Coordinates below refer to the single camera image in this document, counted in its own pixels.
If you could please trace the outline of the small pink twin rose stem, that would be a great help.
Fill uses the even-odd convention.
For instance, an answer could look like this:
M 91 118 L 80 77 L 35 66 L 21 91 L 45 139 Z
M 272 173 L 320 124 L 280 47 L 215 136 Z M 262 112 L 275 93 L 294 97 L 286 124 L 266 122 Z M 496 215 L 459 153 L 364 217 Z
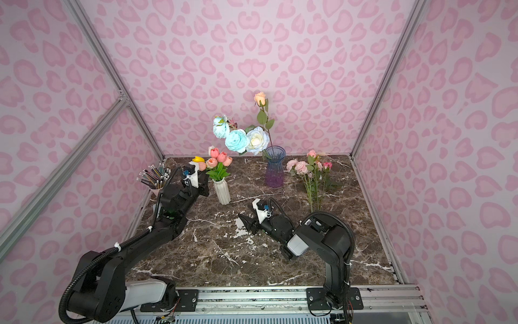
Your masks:
M 286 170 L 292 175 L 299 177 L 306 189 L 308 204 L 311 212 L 315 208 L 315 182 L 314 182 L 314 164 L 308 161 L 299 161 L 298 159 L 291 159 L 287 162 Z

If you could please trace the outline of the purple glass vase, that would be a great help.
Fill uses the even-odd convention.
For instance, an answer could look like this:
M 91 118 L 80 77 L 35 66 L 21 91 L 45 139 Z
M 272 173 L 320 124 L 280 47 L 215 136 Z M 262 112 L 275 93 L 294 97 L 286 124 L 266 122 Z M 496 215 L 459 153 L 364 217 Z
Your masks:
M 280 146 L 270 146 L 265 150 L 267 158 L 267 170 L 265 184 L 271 188 L 279 188 L 284 185 L 283 162 L 286 151 Z

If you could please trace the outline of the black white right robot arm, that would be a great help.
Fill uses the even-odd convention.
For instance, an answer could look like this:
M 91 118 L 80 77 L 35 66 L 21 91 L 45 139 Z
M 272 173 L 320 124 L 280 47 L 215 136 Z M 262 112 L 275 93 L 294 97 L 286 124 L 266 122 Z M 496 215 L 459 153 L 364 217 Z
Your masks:
M 352 257 L 356 249 L 353 230 L 334 215 L 316 211 L 299 225 L 284 212 L 279 203 L 255 199 L 248 205 L 253 213 L 244 213 L 239 219 L 252 235 L 263 232 L 280 244 L 282 255 L 289 261 L 298 259 L 307 251 L 314 252 L 325 263 L 325 282 L 321 288 L 308 288 L 306 300 L 311 315 L 330 315 L 334 310 L 342 315 L 333 317 L 338 323 L 352 323 L 354 307 L 362 309 L 359 290 L 351 287 Z

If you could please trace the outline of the magenta rose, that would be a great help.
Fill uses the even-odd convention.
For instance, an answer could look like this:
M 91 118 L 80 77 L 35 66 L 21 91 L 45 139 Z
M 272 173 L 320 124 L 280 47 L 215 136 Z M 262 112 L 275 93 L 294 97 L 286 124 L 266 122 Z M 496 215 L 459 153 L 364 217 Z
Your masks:
M 333 191 L 339 186 L 339 183 L 331 178 L 330 172 L 333 167 L 331 162 L 322 164 L 322 188 L 325 192 Z

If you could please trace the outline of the salmon pink rose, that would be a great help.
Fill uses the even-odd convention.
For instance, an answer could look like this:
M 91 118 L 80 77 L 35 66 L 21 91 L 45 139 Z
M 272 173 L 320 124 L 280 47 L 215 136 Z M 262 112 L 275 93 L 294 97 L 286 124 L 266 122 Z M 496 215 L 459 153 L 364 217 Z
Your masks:
M 312 164 L 316 161 L 316 160 L 319 160 L 319 156 L 317 155 L 316 151 L 315 150 L 311 150 L 308 152 L 307 154 L 307 164 L 306 164 L 306 167 L 308 169 L 308 172 L 306 174 L 306 190 L 307 190 L 307 193 L 308 193 L 308 201 L 309 201 L 309 204 L 310 204 L 310 210 L 311 212 L 315 211 L 317 206 L 314 206 L 313 202 L 312 202 L 312 196 L 311 196 L 311 191 L 310 191 L 310 178 L 308 176 L 308 174 L 312 171 L 313 167 L 312 167 Z

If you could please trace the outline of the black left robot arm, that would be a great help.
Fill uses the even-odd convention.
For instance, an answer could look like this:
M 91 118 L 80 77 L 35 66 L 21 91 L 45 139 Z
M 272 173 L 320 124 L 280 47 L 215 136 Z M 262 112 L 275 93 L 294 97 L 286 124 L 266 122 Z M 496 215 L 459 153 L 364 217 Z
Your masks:
M 122 311 L 142 305 L 168 311 L 180 297 L 175 282 L 154 276 L 128 282 L 126 275 L 137 263 L 176 239 L 187 225 L 187 215 L 198 197 L 209 195 L 209 175 L 198 162 L 175 169 L 180 181 L 169 181 L 157 198 L 154 221 L 140 234 L 103 252 L 89 251 L 78 263 L 59 302 L 63 323 L 106 323 Z

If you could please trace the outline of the light pink double peony stem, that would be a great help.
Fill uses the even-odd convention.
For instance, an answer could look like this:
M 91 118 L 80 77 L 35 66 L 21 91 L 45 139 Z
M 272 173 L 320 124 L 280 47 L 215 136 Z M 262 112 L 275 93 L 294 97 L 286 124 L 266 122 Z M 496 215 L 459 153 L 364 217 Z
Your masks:
M 312 171 L 308 174 L 310 178 L 310 191 L 312 196 L 312 202 L 314 206 L 317 206 L 320 204 L 320 191 L 321 186 L 323 185 L 323 166 L 322 163 L 319 162 L 319 160 L 316 160 L 312 164 Z

